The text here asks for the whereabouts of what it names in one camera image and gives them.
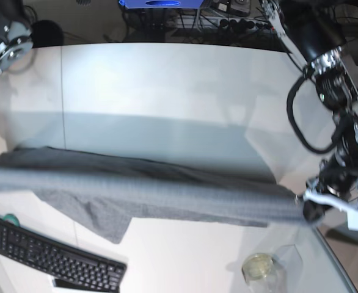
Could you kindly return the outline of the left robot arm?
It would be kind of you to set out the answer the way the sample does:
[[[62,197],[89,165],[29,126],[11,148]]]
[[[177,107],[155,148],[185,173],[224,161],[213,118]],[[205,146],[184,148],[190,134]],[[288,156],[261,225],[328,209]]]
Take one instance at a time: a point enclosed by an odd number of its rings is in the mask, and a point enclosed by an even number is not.
[[[315,154],[330,154],[319,174],[307,181],[304,217],[320,218],[335,208],[358,231],[358,67],[346,50],[343,26],[330,10],[338,1],[262,1],[263,13],[290,58],[301,57],[301,76],[287,96],[287,116],[296,137]],[[312,146],[296,123],[293,103],[311,81],[322,105],[332,112],[335,130],[324,148]]]

